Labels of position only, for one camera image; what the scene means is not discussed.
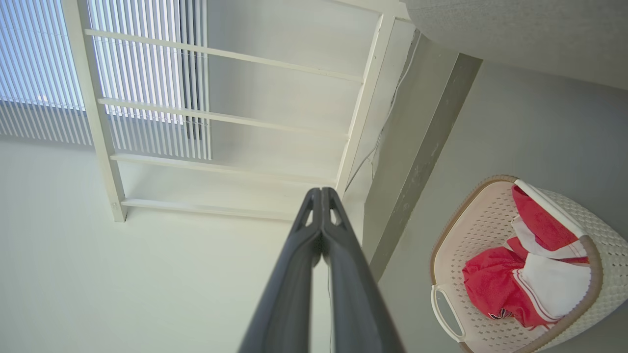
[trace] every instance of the laundry basket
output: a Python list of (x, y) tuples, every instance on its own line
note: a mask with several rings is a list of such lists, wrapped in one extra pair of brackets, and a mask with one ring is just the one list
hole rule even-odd
[[(516, 184), (579, 238), (587, 251), (591, 281), (582, 301), (544, 334), (532, 337), (514, 318), (493, 320), (471, 303), (464, 286), (465, 263), (482, 251), (502, 246), (514, 235)], [(576, 202), (539, 190), (513, 176), (482, 182), (454, 213), (431, 256), (431, 301), (443, 329), (465, 352), (531, 353), (562, 343), (595, 325), (628, 298), (628, 242)], [(436, 300), (444, 295), (459, 332), (447, 324)]]

